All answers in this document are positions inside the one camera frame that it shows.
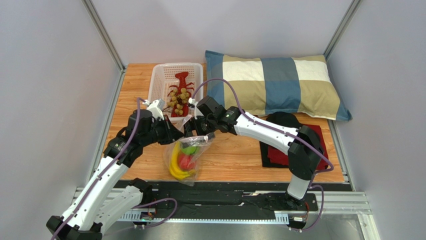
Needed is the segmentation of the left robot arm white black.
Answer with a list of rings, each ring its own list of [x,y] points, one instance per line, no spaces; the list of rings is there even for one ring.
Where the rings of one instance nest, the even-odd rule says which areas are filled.
[[[100,240],[122,215],[134,207],[146,208],[153,201],[152,185],[135,178],[113,200],[107,196],[145,147],[168,145],[182,138],[167,116],[155,117],[152,111],[135,110],[107,144],[97,169],[81,194],[60,216],[51,216],[46,226],[54,240]]]

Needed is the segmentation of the right aluminium frame post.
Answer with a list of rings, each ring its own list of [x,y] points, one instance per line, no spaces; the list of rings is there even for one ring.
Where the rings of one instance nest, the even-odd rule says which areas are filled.
[[[324,57],[326,61],[330,58],[331,54],[333,53],[334,49],[338,45],[340,39],[342,38],[343,34],[345,33],[346,29],[348,28],[350,22],[352,21],[353,17],[355,16],[357,10],[359,9],[360,5],[362,4],[362,0],[352,0],[349,7],[347,8],[345,14],[343,15],[340,23],[338,24],[334,34],[332,35],[327,47],[324,50]]]

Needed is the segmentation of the aluminium frame post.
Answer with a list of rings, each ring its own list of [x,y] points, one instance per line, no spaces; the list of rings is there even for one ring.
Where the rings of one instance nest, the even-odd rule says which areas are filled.
[[[95,4],[93,3],[92,0],[82,0],[81,1],[84,5],[84,7],[86,8],[93,24],[95,25],[100,37],[102,38],[109,54],[111,55],[116,67],[119,69],[119,71],[121,73],[124,73],[126,70],[126,66],[122,60],[122,58],[120,57],[116,47],[114,46],[114,43],[110,37],[110,35],[108,34],[108,31],[102,21],[101,16],[99,15]]]
[[[334,34],[332,35],[327,47],[324,50],[324,57],[326,61],[330,58],[331,54],[333,53],[334,49],[338,45],[340,39],[342,38],[343,34],[345,33],[346,29],[348,28],[350,22],[352,21],[353,17],[355,16],[357,10],[359,9],[360,5],[362,4],[362,0],[352,0],[349,7],[347,8],[345,14],[343,15],[340,23],[338,24]]]

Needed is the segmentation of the yellow toy bananas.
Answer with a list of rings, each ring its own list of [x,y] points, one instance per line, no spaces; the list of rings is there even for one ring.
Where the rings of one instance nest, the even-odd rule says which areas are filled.
[[[191,170],[182,170],[178,164],[178,156],[181,150],[181,142],[177,141],[172,149],[170,164],[169,164],[169,172],[170,174],[177,179],[178,181],[183,181],[185,179],[191,178],[196,175],[196,171],[194,169]]]

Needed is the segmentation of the red toy strawberry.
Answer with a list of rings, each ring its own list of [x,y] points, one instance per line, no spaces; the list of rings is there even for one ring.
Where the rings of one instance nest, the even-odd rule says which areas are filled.
[[[178,166],[183,171],[189,171],[195,168],[196,162],[192,155],[180,154],[177,159]]]

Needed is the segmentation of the clear zip top bag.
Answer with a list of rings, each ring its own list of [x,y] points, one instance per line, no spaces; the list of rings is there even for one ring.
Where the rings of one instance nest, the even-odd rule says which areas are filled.
[[[207,129],[204,116],[188,115],[173,126],[180,136],[166,146],[163,160],[174,179],[193,187],[199,175],[201,155],[210,148],[215,134]]]

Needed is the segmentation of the green toy watermelon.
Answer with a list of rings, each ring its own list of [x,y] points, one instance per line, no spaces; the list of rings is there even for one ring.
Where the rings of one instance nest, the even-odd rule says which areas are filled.
[[[184,155],[196,155],[201,150],[200,146],[186,146],[181,148],[181,153]]]

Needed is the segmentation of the left aluminium frame post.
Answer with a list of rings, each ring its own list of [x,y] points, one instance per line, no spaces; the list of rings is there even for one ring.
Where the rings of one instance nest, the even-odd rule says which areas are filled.
[[[119,69],[119,71],[121,73],[124,73],[126,70],[126,66],[122,60],[122,58],[120,57],[116,47],[114,46],[114,43],[110,37],[110,35],[108,34],[108,31],[102,21],[101,16],[99,15],[95,4],[93,3],[92,0],[82,0],[81,1],[84,5],[84,7],[86,8],[93,24],[95,25],[100,37],[102,38],[109,54],[111,55],[116,67]]]

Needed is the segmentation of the red toy lobster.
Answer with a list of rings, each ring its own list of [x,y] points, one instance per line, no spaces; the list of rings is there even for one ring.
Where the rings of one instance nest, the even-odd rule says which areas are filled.
[[[189,72],[184,71],[184,72],[179,72],[177,74],[175,74],[175,77],[179,80],[178,85],[171,85],[170,88],[171,90],[173,90],[174,88],[186,88],[189,90],[194,90],[193,87],[191,87],[191,85],[194,85],[193,82],[186,82],[186,78],[189,75]]]

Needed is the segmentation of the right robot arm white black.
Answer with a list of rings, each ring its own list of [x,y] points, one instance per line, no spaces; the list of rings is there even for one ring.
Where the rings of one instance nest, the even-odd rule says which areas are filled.
[[[317,166],[326,159],[320,137],[314,130],[305,125],[281,126],[235,106],[225,109],[210,96],[201,101],[189,98],[188,106],[199,114],[185,125],[186,134],[196,131],[198,135],[208,135],[220,131],[250,137],[287,155],[292,176],[286,194],[295,201],[304,199]]]

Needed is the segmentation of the plaid blue beige pillow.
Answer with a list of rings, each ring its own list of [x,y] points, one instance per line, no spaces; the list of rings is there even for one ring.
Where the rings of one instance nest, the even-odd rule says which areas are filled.
[[[330,80],[324,55],[239,58],[207,50],[205,60],[207,95],[225,108],[240,104],[253,115],[353,118]]]

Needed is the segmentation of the toy longan bunch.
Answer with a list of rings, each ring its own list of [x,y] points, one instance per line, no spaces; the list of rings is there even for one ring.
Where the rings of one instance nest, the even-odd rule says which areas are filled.
[[[170,97],[167,109],[170,109],[172,118],[186,117],[189,114],[188,99],[192,94],[187,88],[175,87],[167,96]]]

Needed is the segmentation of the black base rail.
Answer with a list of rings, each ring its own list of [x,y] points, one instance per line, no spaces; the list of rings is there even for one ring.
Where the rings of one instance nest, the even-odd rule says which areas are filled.
[[[165,218],[176,222],[281,222],[306,221],[321,209],[314,193],[301,200],[287,195],[288,183],[196,182],[187,186],[176,181],[149,181],[152,190],[144,204],[126,211],[119,221],[141,225]]]

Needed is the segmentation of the black baseball cap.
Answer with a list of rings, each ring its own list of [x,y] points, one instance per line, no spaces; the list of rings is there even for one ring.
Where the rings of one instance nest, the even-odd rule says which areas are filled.
[[[270,114],[266,118],[266,121],[286,128],[300,129],[303,126],[295,115],[287,112],[275,112]]]

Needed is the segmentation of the left idle robot arm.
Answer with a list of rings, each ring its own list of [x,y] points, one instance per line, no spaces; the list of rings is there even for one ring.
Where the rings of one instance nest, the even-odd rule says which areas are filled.
[[[101,233],[106,233],[113,223],[131,209],[146,208],[147,214],[155,210],[159,201],[154,200],[153,187],[140,178],[132,180],[113,200],[107,203],[104,200],[121,176],[143,154],[145,147],[156,143],[168,145],[182,136],[183,133],[167,117],[154,118],[149,114],[139,117],[132,114],[129,117],[127,126],[109,141],[104,151],[104,158],[112,158],[113,164],[100,179],[100,183],[106,186],[106,192],[98,194],[102,202],[93,222]]]

